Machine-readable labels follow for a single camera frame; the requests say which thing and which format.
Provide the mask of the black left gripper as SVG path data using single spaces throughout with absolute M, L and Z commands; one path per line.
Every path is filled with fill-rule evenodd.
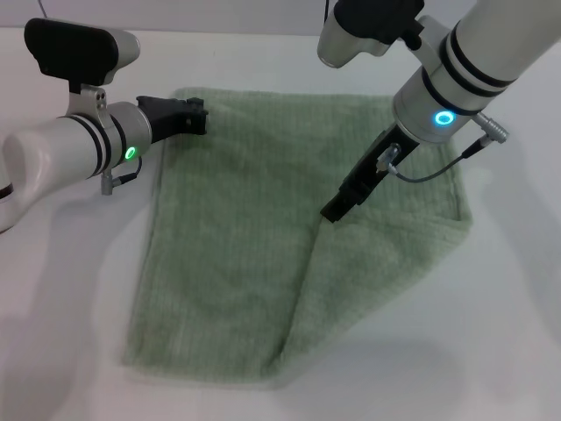
M 207 133 L 207 116 L 209 113 L 204 109 L 204 101 L 201 98 L 191 97 L 187 100 L 181 100 L 138 96 L 137 102 L 151 127 L 152 143 L 157 143 L 177 134 Z

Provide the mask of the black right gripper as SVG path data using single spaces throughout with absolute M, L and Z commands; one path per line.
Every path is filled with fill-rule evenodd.
M 362 204 L 370 196 L 387 175 L 385 169 L 377 169 L 376 165 L 382 154 L 391 146 L 398 149 L 392 161 L 397 165 L 417 148 L 417 142 L 397 125 L 391 125 L 383 131 L 345 177 L 337 194 L 320 210 L 325 219 L 330 222 L 339 221 L 355 205 Z

